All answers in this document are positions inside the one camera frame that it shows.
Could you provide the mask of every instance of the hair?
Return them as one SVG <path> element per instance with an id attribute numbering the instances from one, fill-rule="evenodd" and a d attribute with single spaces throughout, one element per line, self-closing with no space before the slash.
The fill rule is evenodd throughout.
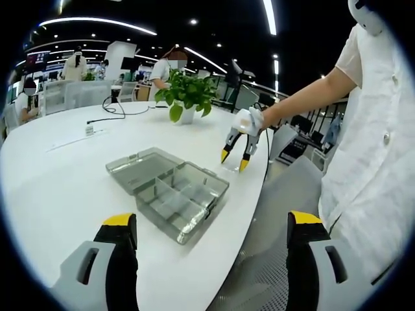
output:
<path id="1" fill-rule="evenodd" d="M 75 52 L 82 52 L 82 48 L 78 46 L 75 49 Z M 78 67 L 79 66 L 79 63 L 80 63 L 80 55 L 76 55 L 75 56 L 75 67 Z"/>
<path id="2" fill-rule="evenodd" d="M 26 93 L 25 89 L 36 89 L 36 83 L 34 82 L 33 78 L 28 77 L 23 84 L 23 92 Z"/>

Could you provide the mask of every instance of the white table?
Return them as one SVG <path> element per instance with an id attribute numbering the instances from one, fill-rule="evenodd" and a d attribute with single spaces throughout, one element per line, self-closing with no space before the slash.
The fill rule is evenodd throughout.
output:
<path id="1" fill-rule="evenodd" d="M 154 102 L 123 103 L 127 113 Z M 246 140 L 225 164 L 220 151 L 234 115 L 216 108 L 194 124 L 178 126 L 168 109 L 150 109 L 125 120 L 94 124 L 101 134 L 84 136 L 86 121 L 112 116 L 100 106 L 48 115 L 12 131 L 1 149 L 5 216 L 14 242 L 34 276 L 52 286 L 60 264 L 85 240 L 93 240 L 105 219 L 137 213 L 137 300 L 140 311 L 203 311 L 224 282 L 245 238 L 267 167 L 267 142 L 246 170 L 236 172 Z M 212 214 L 201 236 L 185 246 L 158 230 L 113 180 L 105 164 L 157 146 L 216 172 L 230 182 L 222 210 Z"/>

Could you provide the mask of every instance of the robotic hand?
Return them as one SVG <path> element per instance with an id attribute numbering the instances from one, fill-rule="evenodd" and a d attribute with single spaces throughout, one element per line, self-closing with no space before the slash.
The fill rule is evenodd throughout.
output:
<path id="1" fill-rule="evenodd" d="M 242 109 L 239 111 L 238 114 L 236 114 L 234 122 L 232 123 L 231 132 L 226 138 L 226 146 L 222 150 L 222 163 L 228 158 L 241 135 L 246 134 L 248 135 L 248 140 L 241 165 L 239 167 L 239 172 L 242 172 L 248 165 L 251 156 L 253 156 L 257 150 L 259 133 L 262 130 L 263 123 L 263 114 L 258 109 L 250 107 L 249 110 Z"/>

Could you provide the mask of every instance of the plastic storage box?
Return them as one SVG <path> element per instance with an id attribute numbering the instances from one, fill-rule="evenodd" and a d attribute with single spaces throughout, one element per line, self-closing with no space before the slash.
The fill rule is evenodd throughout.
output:
<path id="1" fill-rule="evenodd" d="M 216 174 L 158 148 L 108 163 L 106 169 L 136 197 L 138 210 L 179 244 L 198 231 L 229 187 Z"/>

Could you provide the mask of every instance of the black cable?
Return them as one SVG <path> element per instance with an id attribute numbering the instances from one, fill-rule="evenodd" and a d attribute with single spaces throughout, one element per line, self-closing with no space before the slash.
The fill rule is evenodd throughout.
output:
<path id="1" fill-rule="evenodd" d="M 117 112 L 117 109 L 115 109 L 115 108 L 109 108 L 110 105 L 115 104 L 114 102 L 105 103 L 105 101 L 108 100 L 109 98 L 114 98 L 117 101 L 117 104 L 121 108 L 122 113 Z M 86 124 L 91 124 L 91 123 L 100 122 L 100 121 L 108 121 L 108 120 L 123 120 L 123 119 L 126 118 L 127 115 L 140 115 L 142 113 L 147 112 L 150 109 L 150 107 L 147 106 L 147 109 L 145 111 L 141 111 L 141 112 L 137 112 L 137 113 L 125 113 L 123 106 L 118 101 L 118 98 L 113 97 L 112 95 L 107 97 L 106 99 L 104 99 L 104 101 L 102 102 L 101 107 L 103 108 L 103 110 L 105 110 L 108 113 L 112 113 L 113 115 L 122 115 L 123 117 L 91 120 L 91 121 L 87 121 Z"/>
<path id="2" fill-rule="evenodd" d="M 261 110 L 261 112 L 262 112 L 262 111 L 264 111 L 264 108 L 260 105 L 260 103 L 256 102 L 256 103 L 254 104 L 254 107 L 255 107 L 255 105 L 258 105 L 259 110 Z M 267 159 L 267 170 L 265 171 L 264 181 L 265 181 L 265 179 L 267 178 L 268 168 L 269 168 L 269 166 L 270 166 L 270 156 L 271 156 L 271 154 L 270 154 L 270 153 L 271 153 L 271 150 L 270 150 L 270 139 L 269 139 L 269 137 L 268 137 L 268 130 L 267 130 L 267 129 L 265 129 L 265 133 L 267 134 L 268 159 Z"/>

